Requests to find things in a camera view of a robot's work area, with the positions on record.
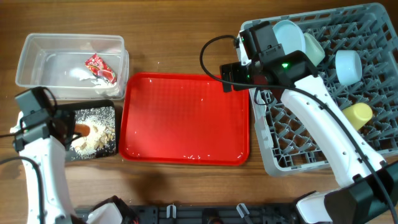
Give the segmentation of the orange carrot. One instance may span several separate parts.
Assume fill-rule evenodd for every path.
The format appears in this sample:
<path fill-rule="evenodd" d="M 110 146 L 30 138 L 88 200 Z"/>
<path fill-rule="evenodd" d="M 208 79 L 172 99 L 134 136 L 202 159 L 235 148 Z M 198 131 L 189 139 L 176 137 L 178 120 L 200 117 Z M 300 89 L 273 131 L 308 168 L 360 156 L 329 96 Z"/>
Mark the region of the orange carrot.
<path fill-rule="evenodd" d="M 88 136 L 90 134 L 90 127 L 85 124 L 76 124 L 74 133 L 82 137 Z"/>

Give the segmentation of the white napkin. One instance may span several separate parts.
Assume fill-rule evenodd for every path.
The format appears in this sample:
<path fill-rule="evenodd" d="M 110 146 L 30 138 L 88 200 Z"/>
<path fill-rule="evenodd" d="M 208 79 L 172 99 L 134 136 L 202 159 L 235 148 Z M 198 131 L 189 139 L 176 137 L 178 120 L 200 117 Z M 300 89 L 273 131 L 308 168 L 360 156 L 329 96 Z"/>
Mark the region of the white napkin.
<path fill-rule="evenodd" d="M 70 70 L 70 77 L 73 79 L 72 85 L 75 87 L 88 88 L 99 95 L 115 95 L 119 90 L 117 84 L 111 84 L 103 77 L 94 74 L 82 68 Z"/>

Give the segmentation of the light blue plate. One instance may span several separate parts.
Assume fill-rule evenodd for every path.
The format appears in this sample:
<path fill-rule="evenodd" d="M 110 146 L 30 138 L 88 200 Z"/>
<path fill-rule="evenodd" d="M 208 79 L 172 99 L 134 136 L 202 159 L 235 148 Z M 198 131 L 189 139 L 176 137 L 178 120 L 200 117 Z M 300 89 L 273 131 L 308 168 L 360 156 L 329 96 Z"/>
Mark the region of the light blue plate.
<path fill-rule="evenodd" d="M 305 52 L 305 37 L 302 30 L 294 22 L 283 20 L 274 25 L 272 29 L 286 55 L 298 50 Z"/>

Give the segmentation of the red snack wrapper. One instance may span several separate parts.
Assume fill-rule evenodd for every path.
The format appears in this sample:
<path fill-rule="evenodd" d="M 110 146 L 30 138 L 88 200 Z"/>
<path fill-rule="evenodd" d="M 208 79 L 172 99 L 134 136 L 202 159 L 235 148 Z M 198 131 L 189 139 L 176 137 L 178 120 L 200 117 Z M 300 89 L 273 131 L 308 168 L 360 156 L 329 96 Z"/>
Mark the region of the red snack wrapper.
<path fill-rule="evenodd" d="M 102 78 L 110 84 L 116 83 L 116 73 L 98 54 L 94 54 L 86 60 L 85 66 L 96 78 Z"/>

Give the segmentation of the green bowl with food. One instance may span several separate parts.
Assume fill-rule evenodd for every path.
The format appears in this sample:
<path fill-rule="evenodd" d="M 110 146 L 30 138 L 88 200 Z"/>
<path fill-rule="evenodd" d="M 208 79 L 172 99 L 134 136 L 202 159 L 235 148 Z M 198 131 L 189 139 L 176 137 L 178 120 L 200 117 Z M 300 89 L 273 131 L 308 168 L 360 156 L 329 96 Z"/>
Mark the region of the green bowl with food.
<path fill-rule="evenodd" d="M 318 66 L 320 62 L 325 58 L 325 51 L 320 45 L 319 41 L 309 33 L 304 33 L 305 45 L 306 45 L 306 56 L 314 64 Z"/>

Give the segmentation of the light blue bowl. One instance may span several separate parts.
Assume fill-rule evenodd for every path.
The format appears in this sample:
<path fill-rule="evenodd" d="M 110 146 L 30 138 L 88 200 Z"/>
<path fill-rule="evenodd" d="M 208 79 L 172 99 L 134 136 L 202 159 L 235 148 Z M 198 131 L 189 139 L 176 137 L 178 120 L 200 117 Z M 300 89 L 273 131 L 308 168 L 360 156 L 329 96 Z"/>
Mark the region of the light blue bowl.
<path fill-rule="evenodd" d="M 338 81 L 342 85 L 352 85 L 362 78 L 362 64 L 355 50 L 338 50 L 335 55 Z"/>

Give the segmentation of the yellow plastic cup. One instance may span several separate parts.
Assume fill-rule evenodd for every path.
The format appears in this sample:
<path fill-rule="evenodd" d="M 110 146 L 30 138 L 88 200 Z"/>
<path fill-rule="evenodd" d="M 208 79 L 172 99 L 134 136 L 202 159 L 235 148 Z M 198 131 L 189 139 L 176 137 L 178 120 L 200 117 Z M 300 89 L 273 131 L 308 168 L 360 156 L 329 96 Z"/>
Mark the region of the yellow plastic cup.
<path fill-rule="evenodd" d="M 355 130 L 361 129 L 373 116 L 371 107 L 366 103 L 356 103 L 342 112 Z"/>

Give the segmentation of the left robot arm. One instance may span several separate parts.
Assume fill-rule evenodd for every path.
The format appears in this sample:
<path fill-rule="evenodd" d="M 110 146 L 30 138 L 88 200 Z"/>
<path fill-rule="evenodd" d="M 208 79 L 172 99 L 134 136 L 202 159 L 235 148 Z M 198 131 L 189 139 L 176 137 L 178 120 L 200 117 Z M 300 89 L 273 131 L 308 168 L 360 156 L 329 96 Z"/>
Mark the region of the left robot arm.
<path fill-rule="evenodd" d="M 15 97 L 22 112 L 13 146 L 27 184 L 28 223 L 79 223 L 70 200 L 65 156 L 75 135 L 75 113 L 61 110 L 43 86 Z"/>

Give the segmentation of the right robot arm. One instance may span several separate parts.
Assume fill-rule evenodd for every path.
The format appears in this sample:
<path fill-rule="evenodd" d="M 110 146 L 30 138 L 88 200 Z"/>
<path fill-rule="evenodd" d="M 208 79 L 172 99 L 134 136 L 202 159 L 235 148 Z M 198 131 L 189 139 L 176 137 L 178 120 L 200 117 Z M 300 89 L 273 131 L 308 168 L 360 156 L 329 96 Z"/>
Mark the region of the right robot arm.
<path fill-rule="evenodd" d="M 325 51 L 289 20 L 263 21 L 233 38 L 239 60 L 220 68 L 224 91 L 270 90 L 326 157 L 338 188 L 310 193 L 295 208 L 305 223 L 366 223 L 397 204 L 397 164 L 387 164 L 329 94 L 317 66 Z"/>

